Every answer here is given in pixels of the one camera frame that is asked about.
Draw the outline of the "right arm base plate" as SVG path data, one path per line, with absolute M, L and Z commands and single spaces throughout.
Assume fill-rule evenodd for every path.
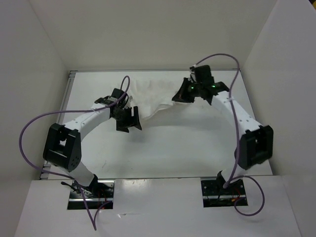
M 242 180 L 233 182 L 232 187 L 220 189 L 216 178 L 201 179 L 203 207 L 248 206 L 246 192 Z

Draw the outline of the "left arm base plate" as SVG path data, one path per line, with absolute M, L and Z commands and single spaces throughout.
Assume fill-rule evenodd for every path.
M 96 193 L 91 193 L 82 189 L 87 207 L 92 210 L 97 210 L 101 205 L 105 204 L 102 209 L 113 209 L 114 202 L 114 180 L 99 180 L 101 190 Z M 74 184 L 68 185 L 70 187 L 70 194 L 67 209 L 68 210 L 84 210 L 85 205 L 83 197 L 78 187 Z

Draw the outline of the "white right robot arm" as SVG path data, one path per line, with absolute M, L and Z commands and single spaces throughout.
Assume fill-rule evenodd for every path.
M 184 78 L 172 101 L 193 103 L 199 97 L 219 111 L 234 126 L 237 133 L 237 146 L 234 151 L 233 166 L 220 171 L 216 188 L 222 194 L 228 194 L 234 188 L 234 181 L 255 165 L 267 161 L 273 154 L 274 131 L 263 126 L 230 96 L 229 88 L 223 82 L 212 84 L 191 82 Z

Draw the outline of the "white pleated skirt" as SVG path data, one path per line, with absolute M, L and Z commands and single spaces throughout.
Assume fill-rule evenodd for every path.
M 149 120 L 158 111 L 188 107 L 172 101 L 179 88 L 179 82 L 169 79 L 133 79 L 128 94 L 132 97 L 131 105 L 138 107 L 140 120 Z

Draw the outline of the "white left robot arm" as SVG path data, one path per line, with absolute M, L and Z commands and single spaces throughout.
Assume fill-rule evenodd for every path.
M 100 124 L 109 119 L 116 120 L 116 130 L 129 132 L 130 127 L 141 130 L 138 107 L 95 108 L 76 119 L 66 123 L 54 123 L 48 130 L 43 158 L 52 165 L 59 167 L 72 177 L 85 196 L 93 197 L 101 192 L 107 192 L 108 187 L 98 182 L 93 174 L 81 161 L 81 142 Z

